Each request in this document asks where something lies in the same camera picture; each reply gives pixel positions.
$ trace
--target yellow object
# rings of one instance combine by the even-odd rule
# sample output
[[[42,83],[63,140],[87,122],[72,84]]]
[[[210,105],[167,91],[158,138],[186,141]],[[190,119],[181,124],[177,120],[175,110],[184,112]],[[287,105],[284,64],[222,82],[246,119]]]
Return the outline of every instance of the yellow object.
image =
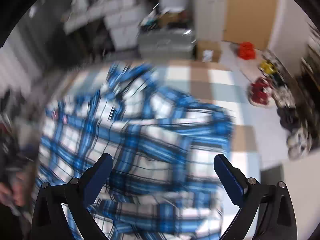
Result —
[[[259,69],[265,74],[265,75],[271,75],[277,72],[277,68],[270,62],[267,62],[266,60],[262,61],[260,64]]]

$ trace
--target shoe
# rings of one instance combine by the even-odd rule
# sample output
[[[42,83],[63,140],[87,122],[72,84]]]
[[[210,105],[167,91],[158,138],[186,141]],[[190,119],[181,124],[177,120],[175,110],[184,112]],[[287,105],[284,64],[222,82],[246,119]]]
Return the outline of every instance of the shoe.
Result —
[[[303,144],[299,144],[295,147],[292,147],[288,151],[289,158],[292,160],[296,160],[301,157],[305,157],[309,154],[312,146],[312,139],[309,137],[307,141]]]
[[[262,63],[260,64],[259,69],[267,77],[269,75],[274,74],[274,73],[276,73],[278,71],[277,68],[271,62],[266,61],[266,60],[262,61]]]
[[[298,145],[305,145],[308,141],[308,130],[300,127],[293,132],[287,139],[287,146],[290,148],[297,147]]]
[[[275,72],[269,75],[269,78],[274,87],[280,88],[280,87],[287,86],[287,84],[284,82],[283,77],[279,74],[279,72]]]
[[[253,106],[272,107],[276,103],[272,98],[270,83],[264,78],[258,78],[249,88],[249,102]]]
[[[262,58],[273,64],[277,70],[282,70],[284,67],[278,57],[268,49],[263,52]]]
[[[273,98],[275,99],[279,108],[289,107],[295,108],[295,101],[291,91],[286,87],[280,87],[273,92]]]
[[[295,108],[278,108],[277,114],[280,117],[281,126],[287,129],[289,132],[292,132],[300,127],[300,119]]]

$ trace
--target red object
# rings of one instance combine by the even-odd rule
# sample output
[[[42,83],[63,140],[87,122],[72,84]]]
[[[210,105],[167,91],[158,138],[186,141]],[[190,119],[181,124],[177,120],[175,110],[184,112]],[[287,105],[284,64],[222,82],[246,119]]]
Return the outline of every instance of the red object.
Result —
[[[269,104],[268,94],[261,88],[250,96],[251,104],[256,106],[267,106]]]
[[[0,123],[0,130],[2,130],[3,133],[9,133],[6,126],[3,123]]]
[[[251,83],[249,101],[254,106],[267,107],[269,98],[271,97],[271,85],[265,78],[258,78],[254,83]]]
[[[241,43],[238,49],[238,57],[245,60],[255,59],[256,52],[253,49],[253,44],[251,42]]]

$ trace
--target label on box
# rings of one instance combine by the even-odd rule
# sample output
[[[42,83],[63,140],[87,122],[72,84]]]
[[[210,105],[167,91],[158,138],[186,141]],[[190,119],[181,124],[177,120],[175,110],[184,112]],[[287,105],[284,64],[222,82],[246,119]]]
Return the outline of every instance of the label on box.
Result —
[[[202,54],[203,62],[211,62],[213,57],[213,50],[204,50]]]

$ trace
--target gray storage bin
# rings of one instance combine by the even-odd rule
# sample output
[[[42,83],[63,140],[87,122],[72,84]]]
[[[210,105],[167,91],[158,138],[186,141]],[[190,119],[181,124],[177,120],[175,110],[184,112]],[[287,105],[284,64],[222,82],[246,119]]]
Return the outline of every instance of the gray storage bin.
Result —
[[[195,44],[193,31],[186,29],[161,29],[138,35],[142,59],[192,59]]]

